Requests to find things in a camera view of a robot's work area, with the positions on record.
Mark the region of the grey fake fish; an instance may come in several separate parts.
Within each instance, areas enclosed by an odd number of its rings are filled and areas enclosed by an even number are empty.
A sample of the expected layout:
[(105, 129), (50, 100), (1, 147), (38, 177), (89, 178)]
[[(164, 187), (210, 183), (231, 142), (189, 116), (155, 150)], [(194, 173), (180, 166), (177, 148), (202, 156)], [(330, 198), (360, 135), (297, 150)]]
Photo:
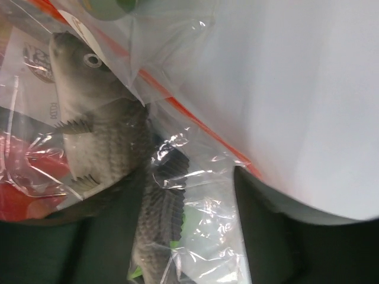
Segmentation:
[(149, 107), (72, 33), (53, 33), (49, 55), (61, 114), (54, 128), (65, 142), (70, 187), (88, 197), (143, 168), (139, 218), (144, 209), (184, 209), (190, 162), (154, 132)]

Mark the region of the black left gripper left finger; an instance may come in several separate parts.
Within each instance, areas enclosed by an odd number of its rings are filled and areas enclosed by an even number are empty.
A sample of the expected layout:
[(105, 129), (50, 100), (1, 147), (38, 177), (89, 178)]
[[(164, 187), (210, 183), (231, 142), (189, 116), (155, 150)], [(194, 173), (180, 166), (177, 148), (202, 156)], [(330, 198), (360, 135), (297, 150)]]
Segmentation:
[(43, 219), (1, 222), (2, 283), (127, 283), (147, 173)]

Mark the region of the red fake apple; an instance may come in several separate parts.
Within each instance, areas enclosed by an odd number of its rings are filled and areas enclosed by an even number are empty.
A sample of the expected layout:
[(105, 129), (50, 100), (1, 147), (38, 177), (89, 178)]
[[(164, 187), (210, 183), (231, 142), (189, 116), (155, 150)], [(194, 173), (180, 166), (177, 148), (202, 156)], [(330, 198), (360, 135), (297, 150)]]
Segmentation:
[(62, 143), (50, 137), (25, 141), (1, 131), (1, 221), (42, 219), (67, 197), (69, 174)]

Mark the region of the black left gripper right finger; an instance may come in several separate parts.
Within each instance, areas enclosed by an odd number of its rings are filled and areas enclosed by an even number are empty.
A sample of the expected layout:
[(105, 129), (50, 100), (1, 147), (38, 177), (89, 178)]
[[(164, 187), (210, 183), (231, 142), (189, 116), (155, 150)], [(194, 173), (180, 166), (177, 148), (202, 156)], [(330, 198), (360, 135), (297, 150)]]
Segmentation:
[(377, 283), (378, 219), (330, 214), (236, 166), (233, 181), (253, 283)]

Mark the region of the clear orange-zip plastic bag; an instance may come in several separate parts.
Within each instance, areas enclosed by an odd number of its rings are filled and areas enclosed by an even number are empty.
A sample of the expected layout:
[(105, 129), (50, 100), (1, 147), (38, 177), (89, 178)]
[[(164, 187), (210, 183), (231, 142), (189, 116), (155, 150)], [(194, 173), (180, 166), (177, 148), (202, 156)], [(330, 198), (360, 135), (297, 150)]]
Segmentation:
[[(189, 160), (176, 256), (190, 283), (249, 283), (233, 181), (234, 168), (250, 170), (249, 160), (175, 99), (217, 8), (217, 1), (2, 1), (1, 131), (29, 142), (50, 137), (65, 152), (54, 128), (61, 114), (49, 41), (65, 31), (82, 39), (149, 107), (154, 132)], [(60, 181), (68, 195), (52, 213), (96, 194), (80, 196), (71, 181), (69, 168)]]

